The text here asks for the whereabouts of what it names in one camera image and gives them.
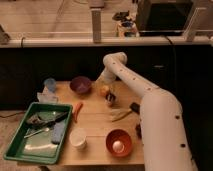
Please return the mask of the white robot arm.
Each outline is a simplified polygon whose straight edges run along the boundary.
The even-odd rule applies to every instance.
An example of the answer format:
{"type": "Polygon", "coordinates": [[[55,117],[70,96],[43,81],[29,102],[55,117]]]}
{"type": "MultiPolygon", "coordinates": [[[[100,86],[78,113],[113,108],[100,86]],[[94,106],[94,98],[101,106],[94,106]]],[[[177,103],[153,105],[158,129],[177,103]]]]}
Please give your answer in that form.
{"type": "Polygon", "coordinates": [[[145,171],[199,171],[190,151],[182,106],[169,91],[126,67],[124,52],[103,57],[99,80],[111,84],[119,77],[140,98],[145,171]]]}

